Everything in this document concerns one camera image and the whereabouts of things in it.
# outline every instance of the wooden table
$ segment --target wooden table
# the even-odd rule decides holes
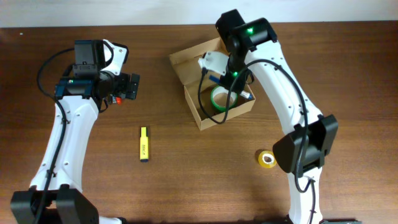
[[[339,121],[320,182],[325,218],[398,222],[398,23],[273,24],[311,100]],[[200,132],[168,54],[217,37],[208,26],[0,29],[0,223],[14,223],[13,191],[27,190],[53,125],[54,105],[36,87],[41,64],[77,39],[130,49],[124,72],[141,74],[137,99],[100,114],[83,166],[84,195],[107,217],[132,222],[270,220],[289,211],[286,174],[255,153],[282,136],[257,82],[246,113]],[[53,90],[73,54],[46,68]],[[139,127],[150,127],[150,162],[139,162]]]

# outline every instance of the white robotic arm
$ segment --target white robotic arm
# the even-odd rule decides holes
[[[126,222],[123,218],[98,216],[94,205],[81,194],[81,172],[91,129],[103,111],[102,101],[108,107],[108,98],[135,99],[139,75],[121,73],[129,53],[126,46],[108,40],[77,40],[74,50],[76,63],[67,69],[55,88],[55,96],[51,96],[56,102],[55,119],[43,161],[29,190],[14,192],[11,200],[19,224]],[[68,77],[72,69],[73,78]],[[56,212],[46,209],[53,200]]]
[[[288,173],[289,219],[294,224],[319,223],[323,218],[318,203],[319,179],[325,156],[330,152],[337,131],[337,121],[333,115],[324,118],[303,92],[287,65],[275,32],[265,19],[245,24],[237,10],[233,10],[221,16],[216,28],[231,54],[207,52],[198,61],[202,75],[207,70],[219,73],[220,79],[211,79],[237,94],[243,91],[250,72],[256,76],[274,106],[286,135],[274,145],[274,154],[280,167]],[[305,114],[308,126],[304,122]],[[310,130],[310,134],[303,131],[304,127]],[[299,162],[302,139],[306,141],[301,148],[303,153]],[[298,187],[308,190],[300,192]]]
[[[275,60],[278,58],[277,63],[280,64],[290,76],[296,80],[290,71],[280,44],[278,42],[266,42],[257,46],[257,50],[254,52],[248,52],[245,63],[248,64],[257,59],[269,59]],[[219,52],[207,52],[203,58],[200,58],[198,63],[201,68],[211,70],[225,75],[226,63],[228,56]],[[256,76],[265,92],[267,93],[272,105],[274,106],[284,134],[295,131],[295,126],[301,124],[304,126],[304,120],[302,116],[302,106],[300,105],[300,99],[298,98],[295,89],[288,79],[279,71],[275,70],[274,66],[267,63],[256,63],[251,65],[250,70]],[[306,94],[302,91],[304,98],[306,99],[306,105],[308,110],[308,123],[314,123],[319,120],[318,115],[322,115],[320,110],[315,107],[308,99]],[[304,176],[299,178],[299,183],[303,189],[308,178],[315,180],[315,193],[317,196],[315,204],[315,213],[313,217],[313,223],[319,223],[322,220],[322,214],[319,209],[319,178],[322,168],[313,168],[304,173]],[[289,188],[290,188],[290,211],[289,217],[296,223],[308,223],[311,210],[312,210],[312,193],[308,190],[305,193],[300,193],[296,189],[294,175],[288,174]]]

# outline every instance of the cable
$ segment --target cable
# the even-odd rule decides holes
[[[199,83],[199,89],[198,89],[198,100],[199,100],[200,108],[201,108],[201,110],[207,115],[207,117],[210,118],[212,121],[214,121],[216,124],[223,124],[223,123],[226,121],[226,118],[227,118],[227,115],[228,115],[228,110],[229,110],[229,98],[230,98],[230,96],[231,96],[231,92],[232,92],[232,89],[233,89],[234,86],[235,86],[236,81],[239,79],[240,75],[241,75],[244,71],[246,71],[247,69],[249,69],[249,67],[250,67],[251,65],[254,65],[255,63],[261,63],[261,62],[269,63],[269,64],[275,66],[275,68],[276,68],[277,70],[280,70],[280,71],[285,75],[285,77],[289,80],[289,82],[291,82],[291,84],[293,85],[293,87],[295,88],[295,90],[296,90],[296,92],[297,92],[297,94],[298,94],[298,97],[300,98],[301,105],[302,105],[302,107],[303,107],[304,128],[303,128],[303,130],[302,130],[302,132],[303,132],[303,134],[302,134],[303,137],[302,137],[302,141],[301,141],[301,143],[300,143],[300,148],[299,148],[299,150],[298,150],[298,158],[297,158],[297,161],[296,161],[294,176],[295,176],[295,185],[296,185],[297,190],[298,190],[300,193],[305,193],[305,192],[308,190],[308,188],[309,188],[311,182],[310,182],[310,180],[309,180],[308,183],[307,183],[307,185],[305,186],[304,190],[302,190],[302,189],[300,188],[300,185],[299,185],[299,178],[298,178],[298,176],[299,176],[299,168],[300,168],[300,166],[301,166],[301,160],[302,160],[302,154],[303,154],[303,149],[304,149],[304,145],[305,145],[305,140],[307,139],[307,135],[308,135],[308,114],[307,114],[307,107],[305,106],[305,100],[304,100],[303,94],[302,94],[302,92],[301,92],[299,86],[298,86],[297,83],[294,81],[294,79],[282,68],[282,66],[280,66],[280,65],[278,65],[277,63],[275,63],[275,62],[273,62],[273,61],[271,61],[271,60],[268,60],[268,59],[258,59],[258,60],[254,60],[254,61],[248,63],[248,64],[238,73],[238,75],[236,76],[234,82],[232,82],[232,85],[231,85],[231,87],[229,88],[228,96],[227,96],[227,100],[226,100],[225,115],[224,115],[224,118],[223,118],[222,121],[216,121],[214,118],[212,118],[212,117],[205,111],[205,109],[204,109],[204,107],[203,107],[203,105],[202,105],[202,103],[201,103],[201,100],[200,100],[200,89],[201,89],[201,84],[202,84],[202,82],[203,82],[203,78],[204,78],[204,76],[206,75],[206,72],[207,72],[207,70],[206,70],[205,68],[202,69],[202,76],[201,76],[201,80],[200,80],[200,83]]]
[[[309,224],[312,224],[313,214],[315,213],[316,194],[315,194],[315,180],[310,179],[310,182],[311,182],[311,188],[312,188],[312,208],[311,208]]]
[[[35,220],[34,220],[34,222],[33,222],[34,224],[38,224],[38,223],[39,223],[40,218],[41,218],[41,216],[42,216],[42,214],[43,214],[44,207],[45,207],[45,199],[46,199],[47,193],[48,193],[48,191],[49,191],[50,181],[51,181],[51,178],[52,178],[52,176],[53,176],[53,172],[54,172],[54,168],[55,168],[55,163],[57,162],[57,157],[58,157],[58,154],[59,154],[59,152],[60,152],[60,150],[61,150],[63,138],[64,138],[64,136],[65,136],[65,131],[66,131],[66,129],[67,129],[67,115],[66,115],[66,113],[65,113],[65,110],[63,109],[63,107],[62,107],[61,103],[58,101],[58,99],[56,99],[56,97],[52,96],[50,93],[47,93],[47,92],[43,89],[42,84],[41,84],[41,82],[40,82],[40,78],[41,78],[41,76],[42,76],[43,69],[47,66],[47,64],[48,64],[49,62],[51,62],[56,56],[58,56],[58,55],[60,55],[60,54],[63,54],[63,53],[65,53],[65,52],[72,51],[72,50],[74,50],[74,48],[65,49],[65,50],[60,51],[60,52],[56,53],[55,55],[51,56],[49,59],[47,59],[47,60],[43,63],[43,65],[40,67],[39,71],[37,72],[36,81],[37,81],[37,86],[38,86],[39,90],[40,90],[45,96],[47,96],[47,97],[53,99],[53,101],[55,102],[55,104],[57,104],[57,106],[60,108],[60,111],[61,111],[61,114],[62,114],[62,130],[61,130],[60,139],[59,139],[58,144],[57,144],[57,148],[55,149],[54,156],[53,156],[52,161],[51,161],[50,169],[47,170],[47,180],[45,181],[45,185],[44,185],[44,189],[43,189],[42,198],[40,199],[39,208],[37,209],[37,213],[36,213],[36,216],[35,216]]]
[[[106,99],[103,99],[104,104],[105,104],[105,109],[100,110],[99,113],[103,113],[104,111],[106,111],[106,109],[108,109],[108,101]]]
[[[69,73],[72,71],[74,65],[75,65],[74,63],[71,63],[70,65],[68,65],[67,69],[65,69],[62,76],[68,77]]]
[[[113,61],[113,48],[107,43],[107,41],[103,41],[104,45],[107,46],[107,48],[109,49],[109,51],[111,52],[111,58],[105,62],[105,65],[108,66],[112,63]]]
[[[51,62],[56,56],[58,56],[58,55],[60,55],[60,54],[63,54],[63,53],[66,53],[66,52],[69,52],[69,51],[72,51],[72,50],[74,50],[74,49],[75,49],[75,48],[72,47],[72,48],[65,49],[65,50],[62,50],[62,51],[56,53],[55,55],[53,55],[53,56],[51,56],[49,59],[47,59],[47,60],[43,63],[43,65],[40,67],[39,71],[37,72],[36,82],[37,82],[37,86],[38,86],[39,90],[40,90],[45,96],[50,97],[50,98],[53,98],[53,96],[52,96],[50,93],[47,93],[46,91],[44,91],[43,86],[42,86],[42,84],[41,84],[41,82],[40,82],[40,79],[42,78],[43,69],[44,69],[44,68],[47,66],[47,64],[48,64],[49,62]]]

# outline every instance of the yellow tape roll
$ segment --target yellow tape roll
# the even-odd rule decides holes
[[[267,150],[261,152],[259,156],[259,163],[262,167],[273,168],[276,165],[274,153]]]

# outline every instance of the open cardboard box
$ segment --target open cardboard box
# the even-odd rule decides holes
[[[198,101],[198,87],[201,78],[201,69],[198,64],[198,59],[201,58],[202,55],[207,51],[218,51],[228,55],[225,45],[220,38],[209,40],[208,42],[169,55],[171,64],[181,83],[184,85],[185,99],[187,100],[193,117],[195,118],[200,130],[204,130],[216,125],[216,123],[207,118],[204,112],[202,112]],[[220,76],[216,73],[212,73],[212,75],[216,77]],[[215,86],[217,86],[217,84],[210,81],[208,76],[206,76],[201,86],[201,102],[208,114],[213,115],[215,120],[221,121],[224,118],[225,113],[220,113],[219,111],[215,110],[210,100],[211,91]],[[235,107],[229,109],[228,111],[227,120],[251,111],[256,97],[247,84],[244,87],[244,90],[250,92],[253,96],[253,99],[247,100],[242,96],[238,96]]]

